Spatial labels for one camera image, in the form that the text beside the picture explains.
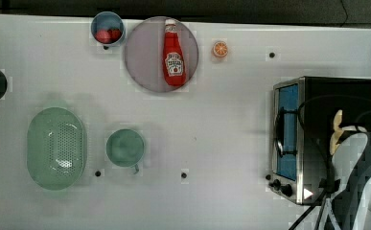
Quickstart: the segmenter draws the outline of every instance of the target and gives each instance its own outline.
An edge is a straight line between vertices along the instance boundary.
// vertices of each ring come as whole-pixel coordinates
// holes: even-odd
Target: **red food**
[[[119,29],[108,30],[108,32],[113,42],[117,41],[120,36],[122,36],[122,32]]]
[[[111,43],[111,36],[106,30],[98,30],[95,37],[99,42],[103,44]]]

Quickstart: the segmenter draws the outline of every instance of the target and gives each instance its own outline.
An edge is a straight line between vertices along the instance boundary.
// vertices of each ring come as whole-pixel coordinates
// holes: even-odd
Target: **white bottle cap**
[[[165,20],[165,25],[175,25],[175,20],[167,19],[167,20]]]

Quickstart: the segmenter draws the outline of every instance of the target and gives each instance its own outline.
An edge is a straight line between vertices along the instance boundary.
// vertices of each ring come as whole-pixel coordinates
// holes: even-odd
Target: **red ketchup bottle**
[[[165,20],[165,40],[163,52],[164,78],[168,85],[181,86],[186,81],[185,63],[176,33],[175,21]]]

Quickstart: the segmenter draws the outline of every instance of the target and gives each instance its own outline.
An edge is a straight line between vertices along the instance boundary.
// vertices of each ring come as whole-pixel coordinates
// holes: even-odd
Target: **blue bowl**
[[[117,41],[112,43],[102,43],[98,39],[96,39],[96,33],[98,32],[98,30],[108,31],[110,29],[119,29],[122,32],[122,35]],[[103,11],[98,13],[93,18],[92,24],[90,26],[90,32],[99,43],[104,45],[105,48],[120,45],[125,40],[126,36],[126,28],[125,25],[123,24],[122,18],[120,18],[119,15],[111,11]]]

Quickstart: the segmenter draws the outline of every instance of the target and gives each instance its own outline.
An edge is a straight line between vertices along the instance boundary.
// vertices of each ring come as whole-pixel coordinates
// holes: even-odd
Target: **toaster oven window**
[[[278,110],[295,111],[298,108],[298,85],[279,89]],[[283,157],[277,154],[277,174],[296,180],[296,130],[297,118],[294,113],[284,115]]]

